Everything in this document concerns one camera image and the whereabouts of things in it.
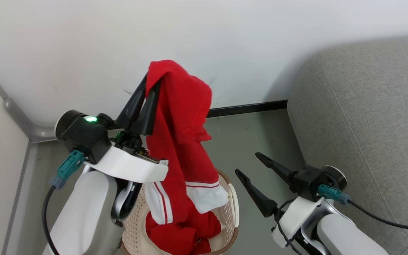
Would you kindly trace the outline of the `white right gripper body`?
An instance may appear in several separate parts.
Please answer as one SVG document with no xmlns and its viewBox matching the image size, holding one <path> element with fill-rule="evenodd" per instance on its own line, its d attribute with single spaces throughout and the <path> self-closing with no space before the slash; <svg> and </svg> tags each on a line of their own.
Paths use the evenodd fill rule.
<svg viewBox="0 0 408 255">
<path fill-rule="evenodd" d="M 297 232 L 301 232 L 303 224 L 323 200 L 324 198 L 320 198 L 317 202 L 311 202 L 303 197 L 297 197 L 285 203 L 289 207 L 282 216 L 278 216 L 277 225 L 272 232 L 272 237 L 280 248 L 285 248 L 287 241 Z"/>
</svg>

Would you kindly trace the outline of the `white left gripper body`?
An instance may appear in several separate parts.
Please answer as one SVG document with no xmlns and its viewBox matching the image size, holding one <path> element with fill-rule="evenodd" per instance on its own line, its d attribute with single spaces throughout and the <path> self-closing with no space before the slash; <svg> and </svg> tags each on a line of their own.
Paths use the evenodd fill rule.
<svg viewBox="0 0 408 255">
<path fill-rule="evenodd" d="M 168 173 L 168 161 L 154 163 L 112 147 L 99 163 L 84 163 L 84 175 L 97 170 L 108 176 L 137 183 L 163 181 Z"/>
</svg>

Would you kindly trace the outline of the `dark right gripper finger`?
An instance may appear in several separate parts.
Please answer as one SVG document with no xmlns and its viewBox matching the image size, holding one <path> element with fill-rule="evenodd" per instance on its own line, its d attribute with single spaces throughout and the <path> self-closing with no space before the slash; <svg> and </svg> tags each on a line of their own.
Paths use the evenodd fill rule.
<svg viewBox="0 0 408 255">
<path fill-rule="evenodd" d="M 280 176 L 280 178 L 288 185 L 291 192 L 297 193 L 297 187 L 296 184 L 294 184 L 293 179 L 294 176 L 299 173 L 298 171 L 289 170 L 260 152 L 256 152 L 255 156 L 264 166 L 272 169 L 278 176 Z"/>
<path fill-rule="evenodd" d="M 236 169 L 235 174 L 264 218 L 271 217 L 277 213 L 278 204 L 274 200 L 269 199 L 259 191 L 259 189 L 251 183 L 251 180 L 242 171 Z"/>
</svg>

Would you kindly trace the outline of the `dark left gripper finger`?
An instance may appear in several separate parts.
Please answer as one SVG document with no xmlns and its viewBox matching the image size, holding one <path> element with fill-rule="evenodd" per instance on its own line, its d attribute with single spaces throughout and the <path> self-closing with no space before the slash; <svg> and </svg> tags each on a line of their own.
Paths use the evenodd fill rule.
<svg viewBox="0 0 408 255">
<path fill-rule="evenodd" d="M 132 93 L 129 101 L 123 107 L 118 118 L 115 121 L 116 126 L 125 130 L 145 130 L 146 113 L 143 110 L 143 104 L 148 98 L 146 93 L 147 74 L 143 77 L 140 84 Z"/>
<path fill-rule="evenodd" d="M 152 135 L 154 129 L 155 116 L 160 97 L 160 86 L 162 81 L 158 80 L 147 92 L 146 80 L 141 81 L 133 93 L 131 99 L 134 103 L 131 106 L 130 131 L 137 135 Z"/>
</svg>

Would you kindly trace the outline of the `red garment with striped cuffs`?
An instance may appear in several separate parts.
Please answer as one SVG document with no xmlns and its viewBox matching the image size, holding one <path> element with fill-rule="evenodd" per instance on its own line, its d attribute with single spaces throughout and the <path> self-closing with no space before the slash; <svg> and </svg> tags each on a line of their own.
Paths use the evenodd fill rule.
<svg viewBox="0 0 408 255">
<path fill-rule="evenodd" d="M 151 217 L 159 225 L 219 227 L 212 210 L 225 205 L 228 197 L 201 144 L 211 139 L 204 128 L 211 89 L 173 60 L 150 63 L 147 92 L 157 82 L 160 97 L 146 143 L 152 157 L 168 161 L 168 173 L 164 181 L 145 185 Z"/>
</svg>

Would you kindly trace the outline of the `red garment with printed lettering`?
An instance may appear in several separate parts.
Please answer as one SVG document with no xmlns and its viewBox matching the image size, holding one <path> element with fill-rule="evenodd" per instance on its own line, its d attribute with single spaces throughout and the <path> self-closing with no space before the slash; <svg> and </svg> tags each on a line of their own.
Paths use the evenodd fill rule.
<svg viewBox="0 0 408 255">
<path fill-rule="evenodd" d="M 201 255 L 211 252 L 209 240 L 219 235 L 222 226 L 211 211 L 201 214 L 195 208 L 188 210 L 185 221 L 159 225 L 149 212 L 146 234 L 161 250 L 171 255 Z"/>
</svg>

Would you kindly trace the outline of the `beige perforated laundry basket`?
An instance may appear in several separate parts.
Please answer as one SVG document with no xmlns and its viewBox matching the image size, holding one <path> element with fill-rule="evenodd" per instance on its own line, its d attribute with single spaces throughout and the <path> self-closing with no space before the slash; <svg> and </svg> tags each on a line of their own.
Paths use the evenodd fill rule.
<svg viewBox="0 0 408 255">
<path fill-rule="evenodd" d="M 239 233 L 239 203 L 238 197 L 229 177 L 219 171 L 220 184 L 228 194 L 228 203 L 212 212 L 222 224 L 222 231 L 217 236 L 209 239 L 209 253 L 199 255 L 222 255 L 236 242 Z M 121 241 L 120 250 L 124 255 L 171 255 L 159 249 L 146 233 L 146 217 L 149 206 L 146 203 L 144 187 L 142 187 L 134 209 L 124 221 L 125 231 Z"/>
</svg>

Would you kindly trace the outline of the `black baseboard strip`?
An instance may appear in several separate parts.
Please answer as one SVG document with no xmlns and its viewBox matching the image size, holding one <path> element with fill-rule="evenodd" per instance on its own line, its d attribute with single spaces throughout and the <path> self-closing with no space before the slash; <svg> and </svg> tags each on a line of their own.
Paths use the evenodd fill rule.
<svg viewBox="0 0 408 255">
<path fill-rule="evenodd" d="M 213 108 L 210 109 L 207 118 L 223 117 L 230 115 L 274 111 L 279 109 L 286 109 L 288 107 L 287 100 L 272 101 L 267 103 L 246 104 L 239 106 Z"/>
</svg>

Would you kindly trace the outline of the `grey fabric sofa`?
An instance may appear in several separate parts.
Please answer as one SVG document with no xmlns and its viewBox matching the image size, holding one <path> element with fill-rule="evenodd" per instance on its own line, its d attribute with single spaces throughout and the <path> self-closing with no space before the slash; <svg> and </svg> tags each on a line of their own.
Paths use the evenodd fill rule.
<svg viewBox="0 0 408 255">
<path fill-rule="evenodd" d="M 311 57 L 288 115 L 307 165 L 338 168 L 355 203 L 408 225 L 408 36 Z"/>
</svg>

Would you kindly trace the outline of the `grey metal partition frame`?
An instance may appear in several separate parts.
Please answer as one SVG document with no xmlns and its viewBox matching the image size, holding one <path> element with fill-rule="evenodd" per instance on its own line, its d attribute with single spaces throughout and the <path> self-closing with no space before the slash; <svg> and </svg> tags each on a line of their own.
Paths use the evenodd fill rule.
<svg viewBox="0 0 408 255">
<path fill-rule="evenodd" d="M 54 126 L 42 126 L 34 123 L 18 104 L 8 96 L 0 86 L 0 97 L 3 99 L 3 108 L 21 128 L 32 143 L 55 141 Z"/>
</svg>

